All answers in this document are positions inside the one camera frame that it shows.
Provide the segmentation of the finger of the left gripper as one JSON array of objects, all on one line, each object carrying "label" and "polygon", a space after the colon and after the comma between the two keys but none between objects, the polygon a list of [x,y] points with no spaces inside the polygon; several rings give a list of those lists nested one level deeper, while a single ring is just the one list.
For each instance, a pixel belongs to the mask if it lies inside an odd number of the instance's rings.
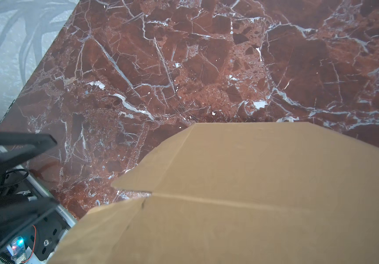
[{"label": "finger of the left gripper", "polygon": [[42,198],[0,208],[0,252],[21,232],[54,212],[58,205],[53,198]]},{"label": "finger of the left gripper", "polygon": [[0,175],[57,146],[49,134],[0,132],[0,146],[20,146],[0,153]]}]

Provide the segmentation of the brown cardboard box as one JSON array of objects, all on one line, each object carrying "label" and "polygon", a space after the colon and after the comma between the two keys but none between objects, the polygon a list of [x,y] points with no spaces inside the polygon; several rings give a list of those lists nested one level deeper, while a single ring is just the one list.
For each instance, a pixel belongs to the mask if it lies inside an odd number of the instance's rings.
[{"label": "brown cardboard box", "polygon": [[198,123],[113,181],[52,264],[379,264],[379,148],[310,123]]}]

